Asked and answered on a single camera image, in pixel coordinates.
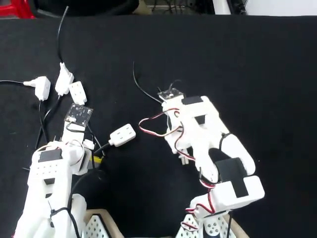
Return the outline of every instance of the wire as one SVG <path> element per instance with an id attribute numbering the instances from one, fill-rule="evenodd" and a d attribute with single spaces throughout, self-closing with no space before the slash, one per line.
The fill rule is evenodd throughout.
<path id="1" fill-rule="evenodd" d="M 169 11 L 169 12 L 170 12 L 170 14 L 173 14 L 173 11 L 172 11 L 172 5 L 171 5 L 171 0 L 170 0 L 170 1 L 165 0 L 165 2 L 166 2 L 166 3 L 167 3 L 167 5 L 168 5 L 168 10 L 166 10 L 166 11 Z"/>
<path id="2" fill-rule="evenodd" d="M 198 207 L 198 206 L 204 208 L 204 209 L 205 209 L 206 211 L 208 211 L 209 213 L 214 214 L 214 211 L 213 211 L 213 210 L 210 210 L 209 208 L 207 208 L 204 204 L 197 203 L 197 204 L 196 204 L 196 207 Z"/>
<path id="3" fill-rule="evenodd" d="M 177 14 L 178 12 L 177 12 L 176 0 L 173 0 L 173 2 L 174 2 L 174 9 L 175 9 L 175 13 Z"/>
<path id="4" fill-rule="evenodd" d="M 161 112 L 161 113 L 159 113 L 159 114 L 156 114 L 155 116 L 152 116 L 152 117 L 150 117 L 150 118 L 144 118 L 144 119 L 140 120 L 140 122 L 139 122 L 139 128 L 140 128 L 140 130 L 143 131 L 143 132 L 145 132 L 145 133 L 147 133 L 147 134 L 154 135 L 154 136 L 157 136 L 157 137 L 165 137 L 165 136 L 167 136 L 167 135 L 169 135 L 169 134 L 172 134 L 173 132 L 177 131 L 177 130 L 180 128 L 180 126 L 177 127 L 177 128 L 175 128 L 174 130 L 171 130 L 171 131 L 165 133 L 165 134 L 158 134 L 158 133 L 156 133 L 156 132 L 154 132 L 154 131 L 147 130 L 147 129 L 144 129 L 144 128 L 141 127 L 141 123 L 143 123 L 144 121 L 146 121 L 146 120 L 153 120 L 153 119 L 155 119 L 155 118 L 158 118 L 158 117 L 162 116 L 163 114 L 165 114 L 166 112 L 171 111 L 171 110 L 179 110 L 179 109 L 178 109 L 178 108 L 170 108 L 170 109 L 167 109 L 167 110 L 164 111 L 164 112 Z"/>
<path id="5" fill-rule="evenodd" d="M 80 159 L 79 159 L 79 160 L 77 160 L 74 164 L 72 164 L 72 165 L 70 165 L 70 166 L 73 166 L 73 165 L 78 164 L 78 163 L 84 158 L 84 156 L 85 156 L 85 148 L 84 148 L 83 143 L 80 143 L 80 141 L 78 141 L 78 140 L 70 140 L 70 141 L 66 142 L 66 145 L 67 145 L 68 143 L 71 144 L 73 141 L 77 142 L 77 143 L 80 145 L 80 147 L 82 148 L 82 155 L 80 156 Z"/>
<path id="6" fill-rule="evenodd" d="M 46 112 L 44 118 L 43 118 L 43 124 L 45 123 L 45 121 L 47 120 L 48 116 L 53 113 L 55 111 L 55 109 L 58 107 L 59 105 L 59 102 L 61 101 L 61 96 L 59 95 L 58 98 L 57 98 L 57 101 L 55 102 L 55 104 Z M 42 131 L 44 131 L 44 127 L 42 127 L 41 125 L 41 128 L 39 130 L 39 133 L 38 133 L 38 137 L 36 139 L 36 142 L 35 142 L 35 149 L 38 148 L 39 146 L 39 142 L 40 142 L 40 138 L 41 138 L 41 135 L 42 135 Z"/>
<path id="7" fill-rule="evenodd" d="M 163 103 L 162 101 L 160 101 L 159 99 L 157 99 L 157 98 L 151 96 L 150 94 L 148 94 L 146 91 L 144 91 L 144 90 L 141 88 L 141 86 L 139 85 L 139 83 L 138 83 L 138 81 L 137 81 L 137 79 L 136 79 L 136 77 L 135 77 L 135 63 L 134 63 L 134 62 L 133 62 L 133 71 L 132 71 L 132 72 L 133 72 L 133 79 L 134 79 L 135 85 L 137 85 L 137 87 L 138 87 L 145 95 L 147 95 L 148 97 L 152 98 L 154 101 L 156 101 L 156 102 L 162 104 L 162 103 Z"/>
<path id="8" fill-rule="evenodd" d="M 46 135 L 46 132 L 44 130 L 44 125 L 43 125 L 43 120 L 42 120 L 42 115 L 41 115 L 41 106 L 42 106 L 42 101 L 40 101 L 40 103 L 39 103 L 39 116 L 40 116 L 41 130 L 43 132 L 46 143 L 48 143 L 49 142 L 48 136 Z"/>
<path id="9" fill-rule="evenodd" d="M 214 185 L 214 184 L 208 184 L 208 183 L 206 183 L 206 182 L 202 181 L 202 179 L 201 179 L 201 178 L 199 179 L 199 182 L 202 184 L 202 186 L 204 186 L 204 187 L 206 187 L 206 188 L 208 188 L 208 189 L 212 189 L 212 188 L 214 188 L 214 187 L 215 187 L 215 185 Z"/>
<path id="10" fill-rule="evenodd" d="M 100 151 L 103 151 L 106 147 L 110 146 L 109 142 L 107 144 L 104 144 L 103 146 L 100 146 L 99 149 L 95 150 L 94 153 L 97 154 Z"/>
<path id="11" fill-rule="evenodd" d="M 180 223 L 180 226 L 181 226 L 184 230 L 187 230 L 187 231 L 189 231 L 189 232 L 195 232 L 195 231 L 198 230 L 197 227 L 195 227 L 195 226 L 193 226 L 193 225 L 191 225 L 191 224 L 188 224 L 188 223 L 186 223 L 186 222 L 181 222 L 181 223 Z"/>
<path id="12" fill-rule="evenodd" d="M 0 80 L 0 83 L 13 83 L 13 84 L 24 85 L 23 82 L 18 82 L 13 80 Z"/>
<path id="13" fill-rule="evenodd" d="M 229 236 L 230 236 L 231 221 L 232 221 L 232 211 L 229 212 L 229 222 L 228 222 L 227 238 L 229 238 Z"/>
<path id="14" fill-rule="evenodd" d="M 90 176 L 91 174 L 93 174 L 94 171 L 91 171 L 91 172 L 88 172 L 84 175 L 82 175 L 78 181 L 74 184 L 74 186 L 72 187 L 71 191 L 70 191 L 70 194 L 69 194 L 69 197 L 68 197 L 68 203 L 67 203 L 67 208 L 68 209 L 71 209 L 71 202 L 72 202 L 72 196 L 74 194 L 74 191 L 76 189 L 76 187 L 85 179 L 87 178 L 88 176 Z"/>
<path id="15" fill-rule="evenodd" d="M 222 142 L 223 142 L 223 140 L 224 140 L 227 136 L 229 136 L 229 135 L 231 135 L 230 132 L 227 133 L 227 134 L 225 134 L 225 133 L 222 133 L 222 134 L 221 134 L 221 139 L 220 139 L 220 141 L 219 141 L 219 150 L 221 150 L 221 148 L 222 148 Z"/>
<path id="16" fill-rule="evenodd" d="M 158 0 L 154 0 L 154 6 L 152 8 L 152 12 L 155 11 L 155 8 L 156 8 L 157 4 L 158 4 Z"/>
<path id="17" fill-rule="evenodd" d="M 182 130 L 180 136 L 175 140 L 174 148 L 175 148 L 175 150 L 176 150 L 179 154 L 185 156 L 187 159 L 189 159 L 189 160 L 191 160 L 191 161 L 195 161 L 195 157 L 190 156 L 190 155 L 188 155 L 188 154 L 185 154 L 184 152 L 182 152 L 182 151 L 180 151 L 179 149 L 177 149 L 177 142 L 180 140 L 180 138 L 183 137 L 184 131 L 185 131 L 185 128 L 184 128 L 183 123 L 182 123 L 181 121 L 180 121 L 180 123 L 181 123 L 181 125 L 182 125 L 181 128 L 183 128 L 183 130 Z"/>
<path id="18" fill-rule="evenodd" d="M 66 6 L 65 11 L 63 16 L 61 17 L 60 23 L 59 23 L 59 27 L 58 27 L 58 31 L 57 31 L 57 55 L 58 58 L 60 60 L 61 63 L 64 63 L 63 58 L 61 56 L 61 52 L 60 52 L 60 30 L 61 30 L 61 26 L 63 25 L 64 22 L 64 18 L 68 12 L 69 6 Z"/>
<path id="19" fill-rule="evenodd" d="M 208 191 L 208 194 L 207 194 L 207 197 L 208 197 L 208 203 L 209 203 L 209 206 L 210 206 L 210 208 L 211 208 L 211 210 L 212 210 L 212 213 L 215 213 L 215 209 L 214 209 L 214 207 L 213 207 L 213 205 L 212 205 L 212 202 L 211 202 L 211 190 L 209 190 Z"/>
<path id="20" fill-rule="evenodd" d="M 51 147 L 52 145 L 43 145 L 42 147 L 40 147 L 39 149 L 37 149 L 35 152 L 39 152 L 39 151 L 41 151 L 41 150 L 43 150 L 43 149 L 45 149 L 45 148 L 47 148 L 47 147 Z"/>
<path id="21" fill-rule="evenodd" d="M 90 134 L 92 136 L 92 141 L 93 141 L 93 144 L 95 144 L 95 135 L 89 131 L 84 131 L 84 130 L 73 130 L 73 129 L 69 129 L 70 125 L 72 125 L 74 123 L 69 123 L 67 126 L 66 126 L 66 130 L 70 131 L 70 132 L 76 132 L 76 133 L 84 133 L 84 134 Z M 94 158 L 94 151 L 92 150 L 91 151 L 91 161 L 92 161 L 92 164 L 93 164 L 93 170 L 96 169 L 96 165 L 95 165 L 95 158 Z"/>
<path id="22" fill-rule="evenodd" d="M 55 216 L 57 213 L 59 213 L 59 212 L 61 212 L 61 211 L 67 211 L 67 212 L 68 212 L 69 217 L 70 217 L 70 219 L 71 219 L 71 221 L 72 221 L 72 223 L 73 223 L 73 226 L 74 226 L 74 230 L 75 230 L 75 233 L 76 233 L 76 237 L 77 237 L 77 238 L 80 238 L 76 220 L 75 220 L 73 214 L 71 214 L 69 208 L 67 208 L 67 207 L 62 207 L 62 208 L 59 208 L 58 210 L 51 210 L 50 218 L 52 218 L 52 216 Z"/>
<path id="23" fill-rule="evenodd" d="M 105 156 L 106 156 L 106 154 L 105 154 L 105 152 L 104 152 L 104 150 L 103 150 L 103 149 L 100 149 L 102 146 L 101 146 L 100 142 L 98 141 L 97 137 L 95 136 L 95 134 L 93 133 L 93 131 L 92 131 L 92 129 L 91 129 L 91 127 L 90 127 L 89 123 L 87 124 L 87 128 L 88 128 L 88 130 L 91 132 L 91 134 L 93 134 L 93 135 L 94 135 L 94 137 L 95 137 L 95 141 L 96 141 L 97 145 L 99 146 L 99 150 L 98 150 L 98 152 L 99 152 L 99 151 L 101 151 L 101 152 L 102 152 L 102 154 L 103 154 L 103 156 L 105 157 Z"/>

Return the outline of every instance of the black cable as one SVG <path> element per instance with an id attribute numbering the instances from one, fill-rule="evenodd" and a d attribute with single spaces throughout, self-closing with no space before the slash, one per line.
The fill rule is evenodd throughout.
<path id="1" fill-rule="evenodd" d="M 69 217 L 70 217 L 70 219 L 71 219 L 71 221 L 72 221 L 72 223 L 73 223 L 74 229 L 75 229 L 76 237 L 77 237 L 77 238 L 80 238 L 76 220 L 75 220 L 73 214 L 71 214 L 69 208 L 67 208 L 67 207 L 62 207 L 62 208 L 59 208 L 58 210 L 51 210 L 50 218 L 52 218 L 52 216 L 55 216 L 57 213 L 59 213 L 59 212 L 61 212 L 61 211 L 64 211 L 64 210 L 67 211 L 68 214 L 69 214 Z"/>
<path id="2" fill-rule="evenodd" d="M 229 236 L 230 236 L 231 220 L 232 220 L 232 211 L 229 212 L 229 222 L 228 222 L 227 238 L 229 238 Z"/>
<path id="3" fill-rule="evenodd" d="M 91 174 L 93 173 L 92 172 L 87 172 L 86 174 L 82 175 L 78 181 L 74 184 L 74 186 L 72 187 L 71 191 L 70 191 L 70 195 L 68 197 L 68 203 L 67 203 L 67 208 L 68 209 L 71 209 L 71 202 L 72 202 L 72 197 L 73 197 L 73 194 L 74 194 L 74 191 L 76 189 L 76 187 L 78 186 L 78 184 L 81 183 L 81 181 L 83 181 L 86 177 L 90 176 Z"/>
<path id="4" fill-rule="evenodd" d="M 155 8 L 156 8 L 157 4 L 158 4 L 158 0 L 154 0 L 154 6 L 152 8 L 152 12 L 155 11 Z"/>
<path id="5" fill-rule="evenodd" d="M 171 92 L 174 83 L 176 83 L 176 82 L 181 82 L 181 81 L 182 81 L 182 80 L 180 80 L 180 79 L 174 80 L 174 82 L 172 82 L 172 83 L 169 85 L 168 91 Z"/>
<path id="6" fill-rule="evenodd" d="M 134 79 L 135 85 L 137 85 L 137 87 L 138 87 L 145 95 L 147 95 L 148 97 L 152 98 L 154 101 L 157 101 L 158 103 L 162 104 L 163 102 L 161 102 L 159 99 L 157 99 L 157 98 L 151 96 L 150 94 L 148 94 L 146 91 L 144 91 L 144 90 L 141 88 L 141 86 L 139 85 L 139 83 L 138 83 L 138 81 L 137 81 L 137 79 L 136 79 L 136 77 L 135 77 L 135 63 L 134 63 L 134 62 L 133 62 L 133 71 L 132 71 L 132 72 L 133 72 L 133 79 Z"/>
<path id="7" fill-rule="evenodd" d="M 91 129 L 89 123 L 87 124 L 87 128 L 88 128 L 88 130 L 90 131 L 90 133 L 94 135 L 95 141 L 96 141 L 97 145 L 99 146 L 99 148 L 101 148 L 101 144 L 100 144 L 100 142 L 98 141 L 96 135 L 93 133 L 93 131 L 92 131 L 92 129 Z M 102 152 L 103 156 L 105 157 L 105 156 L 106 156 L 105 152 L 104 152 L 103 150 L 101 150 L 101 152 Z"/>
<path id="8" fill-rule="evenodd" d="M 61 30 L 61 26 L 63 25 L 64 22 L 64 18 L 68 12 L 69 6 L 66 6 L 65 11 L 63 16 L 61 17 L 60 23 L 59 23 L 59 27 L 58 27 L 58 31 L 57 31 L 57 55 L 58 58 L 60 60 L 61 63 L 64 63 L 63 58 L 61 56 L 61 52 L 60 52 L 60 30 Z"/>
<path id="9" fill-rule="evenodd" d="M 18 82 L 18 81 L 13 81 L 13 80 L 0 80 L 0 83 L 13 83 L 13 84 L 24 85 L 23 82 Z"/>
<path id="10" fill-rule="evenodd" d="M 108 147 L 110 144 L 104 144 L 103 146 L 101 146 L 99 149 L 95 150 L 95 154 L 97 154 L 98 152 L 102 151 L 103 149 L 105 149 L 106 147 Z"/>
<path id="11" fill-rule="evenodd" d="M 173 0 L 173 2 L 174 2 L 174 9 L 175 9 L 175 13 L 177 14 L 178 12 L 177 12 L 176 0 Z"/>
<path id="12" fill-rule="evenodd" d="M 227 133 L 227 134 L 225 134 L 225 133 L 221 134 L 221 139 L 220 139 L 220 141 L 219 141 L 219 150 L 221 150 L 223 140 L 224 140 L 227 136 L 229 136 L 229 135 L 231 135 L 230 132 Z"/>
<path id="13" fill-rule="evenodd" d="M 42 120 L 42 115 L 41 115 L 41 106 L 42 106 L 42 101 L 39 103 L 39 116 L 40 116 L 40 123 L 41 123 L 41 130 L 43 132 L 44 138 L 46 140 L 46 143 L 48 143 L 48 136 L 46 135 L 46 132 L 44 130 L 44 125 L 43 125 L 43 120 Z"/>
<path id="14" fill-rule="evenodd" d="M 93 134 L 92 134 L 92 140 L 93 140 L 93 144 L 95 145 L 95 135 Z M 93 164 L 93 170 L 96 170 L 94 150 L 91 151 L 91 163 Z"/>
<path id="15" fill-rule="evenodd" d="M 168 1 L 168 0 L 165 0 L 165 2 L 166 2 L 167 5 L 168 5 L 168 10 L 169 10 L 170 14 L 173 14 L 171 1 L 172 1 L 172 0 L 169 0 L 169 1 Z"/>
<path id="16" fill-rule="evenodd" d="M 60 101 L 61 101 L 61 96 L 59 95 L 58 98 L 57 98 L 57 101 L 55 102 L 55 104 L 46 112 L 46 114 L 45 114 L 45 116 L 43 118 L 43 125 L 45 124 L 45 121 L 47 121 L 48 116 L 55 111 L 55 109 L 59 105 Z M 41 138 L 41 135 L 42 135 L 42 131 L 44 131 L 44 130 L 45 130 L 45 128 L 41 125 L 39 133 L 38 133 L 38 137 L 37 137 L 36 142 L 35 142 L 35 149 L 37 149 L 38 146 L 39 146 L 39 142 L 40 142 L 40 138 Z"/>

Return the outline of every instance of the white connector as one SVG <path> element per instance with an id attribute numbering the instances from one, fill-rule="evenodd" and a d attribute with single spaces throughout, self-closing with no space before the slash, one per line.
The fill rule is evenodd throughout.
<path id="1" fill-rule="evenodd" d="M 24 81 L 25 86 L 35 87 L 35 96 L 40 101 L 45 101 L 50 94 L 51 82 L 46 76 L 40 76 L 31 81 Z"/>
<path id="2" fill-rule="evenodd" d="M 130 124 L 124 125 L 110 134 L 109 144 L 118 147 L 135 138 L 136 133 Z"/>
<path id="3" fill-rule="evenodd" d="M 60 71 L 55 85 L 55 91 L 58 95 L 68 94 L 69 85 L 74 81 L 74 75 L 68 71 L 64 63 L 59 63 Z"/>
<path id="4" fill-rule="evenodd" d="M 85 105 L 85 102 L 87 102 L 87 97 L 80 81 L 70 84 L 69 91 L 74 103 Z"/>

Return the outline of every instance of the black cloth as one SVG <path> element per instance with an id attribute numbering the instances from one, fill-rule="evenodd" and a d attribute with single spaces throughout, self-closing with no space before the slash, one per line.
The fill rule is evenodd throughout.
<path id="1" fill-rule="evenodd" d="M 55 83 L 58 19 L 0 21 L 0 77 Z M 174 86 L 188 96 L 206 95 L 232 133 L 253 156 L 265 198 L 234 212 L 250 237 L 304 237 L 314 211 L 316 17 L 123 16 L 68 18 L 62 55 L 82 81 L 91 127 L 106 143 L 126 123 L 135 140 L 110 148 L 107 182 L 86 180 L 78 192 L 88 208 L 106 208 L 127 237 L 175 235 L 191 199 L 206 190 L 191 163 L 182 166 L 163 138 L 142 133 L 140 119 L 161 111 L 149 93 Z M 48 105 L 57 98 L 53 90 Z M 27 192 L 38 128 L 33 88 L 0 85 L 1 237 L 14 232 Z M 71 105 L 64 96 L 48 132 L 61 136 Z M 148 123 L 159 132 L 166 118 Z"/>

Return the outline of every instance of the white plug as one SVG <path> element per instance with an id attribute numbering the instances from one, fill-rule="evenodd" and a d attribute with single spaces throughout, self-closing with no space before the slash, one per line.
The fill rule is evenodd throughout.
<path id="1" fill-rule="evenodd" d="M 118 147 L 132 140 L 135 136 L 132 126 L 127 124 L 110 134 L 109 144 Z"/>
<path id="2" fill-rule="evenodd" d="M 50 94 L 51 82 L 46 76 L 40 76 L 31 81 L 24 81 L 24 85 L 35 87 L 35 96 L 40 101 L 45 101 Z"/>
<path id="3" fill-rule="evenodd" d="M 55 91 L 58 95 L 68 94 L 69 85 L 74 81 L 74 75 L 68 71 L 64 63 L 59 63 L 60 71 L 55 85 Z"/>
<path id="4" fill-rule="evenodd" d="M 85 105 L 85 102 L 87 102 L 87 97 L 80 81 L 70 84 L 69 91 L 74 103 Z"/>

